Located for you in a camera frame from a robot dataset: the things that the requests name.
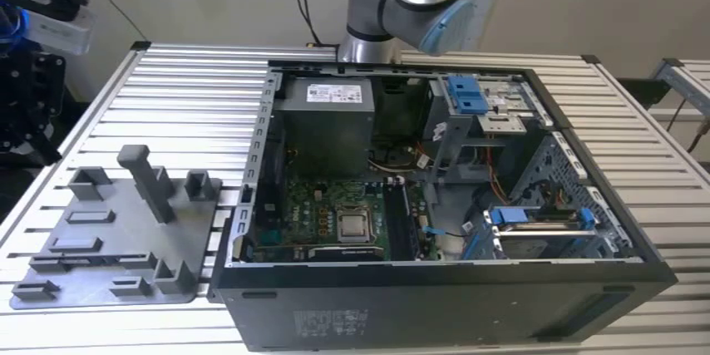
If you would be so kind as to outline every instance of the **label sticker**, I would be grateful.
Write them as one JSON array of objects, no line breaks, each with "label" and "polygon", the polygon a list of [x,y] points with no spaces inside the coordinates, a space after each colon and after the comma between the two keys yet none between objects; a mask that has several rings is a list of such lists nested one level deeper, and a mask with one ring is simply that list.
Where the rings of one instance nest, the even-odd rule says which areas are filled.
[{"label": "label sticker", "polygon": [[429,163],[429,157],[425,154],[421,154],[418,156],[417,167],[422,169],[425,168],[428,163]]},{"label": "label sticker", "polygon": [[293,311],[296,334],[302,338],[361,336],[366,325],[366,309]]},{"label": "label sticker", "polygon": [[493,106],[501,106],[505,104],[505,100],[497,96],[491,96],[488,97],[488,99],[489,99],[489,104],[492,104]]},{"label": "label sticker", "polygon": [[308,85],[308,103],[361,103],[358,85]]}]

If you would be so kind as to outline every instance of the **gray power supply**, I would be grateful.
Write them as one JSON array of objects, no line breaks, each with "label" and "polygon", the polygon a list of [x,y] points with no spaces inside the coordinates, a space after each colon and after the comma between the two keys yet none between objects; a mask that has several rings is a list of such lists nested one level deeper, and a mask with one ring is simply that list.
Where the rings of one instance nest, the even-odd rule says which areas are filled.
[{"label": "gray power supply", "polygon": [[301,176],[354,177],[366,168],[374,104],[369,79],[297,78],[273,109]]}]

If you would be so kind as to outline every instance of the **orange wire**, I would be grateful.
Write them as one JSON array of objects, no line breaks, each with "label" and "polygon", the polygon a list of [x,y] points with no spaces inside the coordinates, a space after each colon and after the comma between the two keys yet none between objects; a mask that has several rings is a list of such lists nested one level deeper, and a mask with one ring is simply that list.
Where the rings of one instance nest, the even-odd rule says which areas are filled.
[{"label": "orange wire", "polygon": [[507,205],[508,204],[508,201],[505,200],[505,198],[508,197],[505,195],[505,192],[503,190],[503,187],[500,187],[500,182],[497,182],[497,178],[496,178],[496,175],[493,174],[492,172],[492,164],[491,164],[491,159],[492,159],[492,156],[489,155],[489,147],[485,149],[487,150],[487,155],[488,155],[488,175],[489,175],[489,188],[492,189],[492,193],[496,195],[497,199],[500,200],[500,202]]},{"label": "orange wire", "polygon": [[422,155],[425,155],[426,157],[429,157],[429,155],[425,154],[424,147],[421,146],[421,143],[418,143],[418,142],[417,142],[417,150],[418,150],[418,152],[420,152]]}]

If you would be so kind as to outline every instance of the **metal bracket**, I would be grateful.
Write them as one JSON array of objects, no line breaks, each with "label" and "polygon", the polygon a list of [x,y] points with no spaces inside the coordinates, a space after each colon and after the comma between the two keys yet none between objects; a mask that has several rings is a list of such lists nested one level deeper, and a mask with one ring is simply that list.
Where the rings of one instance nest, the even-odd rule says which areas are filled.
[{"label": "metal bracket", "polygon": [[527,132],[516,116],[477,116],[477,123],[484,134],[524,135]]}]

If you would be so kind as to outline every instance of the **green circuit board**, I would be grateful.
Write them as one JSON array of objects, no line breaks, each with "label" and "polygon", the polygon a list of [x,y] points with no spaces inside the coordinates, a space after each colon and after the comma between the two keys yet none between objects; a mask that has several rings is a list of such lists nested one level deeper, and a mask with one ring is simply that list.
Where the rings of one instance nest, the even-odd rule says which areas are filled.
[{"label": "green circuit board", "polygon": [[[428,218],[418,185],[406,188],[409,212],[414,220]],[[366,214],[369,238],[341,244],[337,214],[344,207]],[[384,217],[381,182],[289,179],[285,186],[281,229],[257,228],[256,262],[298,262],[312,247],[324,245],[373,246],[389,259],[389,239]]]}]

